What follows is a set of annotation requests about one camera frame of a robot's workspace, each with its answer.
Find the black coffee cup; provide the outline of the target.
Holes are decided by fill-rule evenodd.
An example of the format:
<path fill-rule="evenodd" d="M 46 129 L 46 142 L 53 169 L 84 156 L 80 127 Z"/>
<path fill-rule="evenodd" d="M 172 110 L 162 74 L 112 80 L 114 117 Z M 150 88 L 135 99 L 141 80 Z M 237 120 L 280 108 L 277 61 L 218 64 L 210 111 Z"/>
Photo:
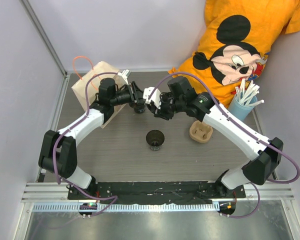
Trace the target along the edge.
<path fill-rule="evenodd" d="M 145 105 L 137 105 L 133 108 L 133 110 L 136 114 L 142 114 L 145 112 L 146 106 Z"/>

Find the translucent single black cup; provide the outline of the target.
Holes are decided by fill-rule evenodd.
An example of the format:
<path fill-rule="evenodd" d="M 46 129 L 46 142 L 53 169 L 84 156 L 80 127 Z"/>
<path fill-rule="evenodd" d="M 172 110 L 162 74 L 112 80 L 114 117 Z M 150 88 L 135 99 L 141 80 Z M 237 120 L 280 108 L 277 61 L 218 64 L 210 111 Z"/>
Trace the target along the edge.
<path fill-rule="evenodd" d="M 152 151 L 158 151 L 165 142 L 165 135 L 160 130 L 151 130 L 146 134 L 146 143 Z"/>

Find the printed paper takeout bag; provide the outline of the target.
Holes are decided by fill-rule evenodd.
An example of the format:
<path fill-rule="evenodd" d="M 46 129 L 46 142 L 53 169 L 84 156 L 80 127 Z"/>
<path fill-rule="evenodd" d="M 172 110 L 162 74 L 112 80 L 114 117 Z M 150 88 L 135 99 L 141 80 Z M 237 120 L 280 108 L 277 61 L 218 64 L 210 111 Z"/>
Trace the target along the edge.
<path fill-rule="evenodd" d="M 91 70 L 88 73 L 81 74 L 76 70 L 75 64 L 78 59 L 86 59 L 89 62 Z M 71 87 L 71 89 L 85 112 L 88 110 L 88 107 L 98 99 L 97 94 L 100 91 L 99 87 L 103 79 L 114 79 L 116 90 L 124 86 L 118 76 L 118 72 L 121 71 L 105 61 L 93 64 L 88 57 L 77 56 L 72 61 L 72 67 L 74 73 L 79 77 L 79 80 Z"/>

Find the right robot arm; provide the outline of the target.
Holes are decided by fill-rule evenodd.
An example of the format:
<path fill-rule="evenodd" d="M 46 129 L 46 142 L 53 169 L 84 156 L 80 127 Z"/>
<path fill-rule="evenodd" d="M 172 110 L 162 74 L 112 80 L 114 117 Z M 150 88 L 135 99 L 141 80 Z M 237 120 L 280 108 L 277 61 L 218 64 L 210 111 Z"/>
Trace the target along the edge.
<path fill-rule="evenodd" d="M 214 102 L 208 92 L 197 94 L 186 77 L 172 78 L 168 87 L 169 92 L 160 92 L 153 87 L 143 92 L 143 99 L 155 117 L 170 120 L 174 114 L 184 112 L 222 133 L 247 157 L 246 163 L 219 176 L 215 182 L 216 193 L 226 198 L 241 185 L 263 185 L 281 161 L 276 150 L 283 149 L 283 142 L 253 131 L 222 104 Z"/>

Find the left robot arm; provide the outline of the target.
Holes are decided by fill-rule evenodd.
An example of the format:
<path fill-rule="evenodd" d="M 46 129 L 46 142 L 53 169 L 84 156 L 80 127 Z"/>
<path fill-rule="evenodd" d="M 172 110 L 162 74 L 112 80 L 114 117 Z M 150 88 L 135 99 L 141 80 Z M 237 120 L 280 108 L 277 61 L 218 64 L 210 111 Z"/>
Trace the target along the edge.
<path fill-rule="evenodd" d="M 78 166 L 77 146 L 92 131 L 105 124 L 115 107 L 129 104 L 137 112 L 145 108 L 143 91 L 132 81 L 117 87 L 115 80 L 104 78 L 95 100 L 87 112 L 71 125 L 59 130 L 48 130 L 43 137 L 38 165 L 79 187 L 79 194 L 90 200 L 97 195 L 96 179 Z"/>

